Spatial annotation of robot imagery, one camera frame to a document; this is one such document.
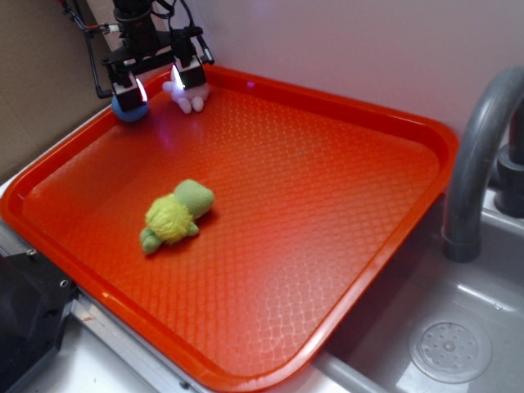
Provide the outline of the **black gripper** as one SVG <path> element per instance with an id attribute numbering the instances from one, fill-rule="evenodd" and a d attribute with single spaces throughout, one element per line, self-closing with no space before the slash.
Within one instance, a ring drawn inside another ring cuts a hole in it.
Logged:
<path id="1" fill-rule="evenodd" d="M 186 26 L 160 31 L 155 26 L 112 25 L 121 45 L 102 58 L 113 81 L 111 105 L 118 111 L 134 111 L 146 105 L 142 83 L 135 75 L 173 65 L 171 79 L 177 89 L 196 88 L 205 83 L 204 64 L 215 59 L 203 39 L 203 29 Z"/>

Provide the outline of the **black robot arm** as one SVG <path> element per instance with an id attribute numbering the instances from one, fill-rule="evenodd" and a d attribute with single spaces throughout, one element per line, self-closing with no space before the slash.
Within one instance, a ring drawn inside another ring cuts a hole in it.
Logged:
<path id="1" fill-rule="evenodd" d="M 114 17 L 121 46 L 102 59 L 111 81 L 113 97 L 123 112 L 147 104 L 147 95 L 138 77 L 164 66 L 170 67 L 170 80 L 163 83 L 185 114 L 204 109 L 210 94 L 204 65 L 215 59 L 203 38 L 202 27 L 195 24 L 185 1 L 187 26 L 157 29 L 153 19 L 172 20 L 175 4 L 160 1 L 164 14 L 153 10 L 152 1 L 115 1 Z"/>

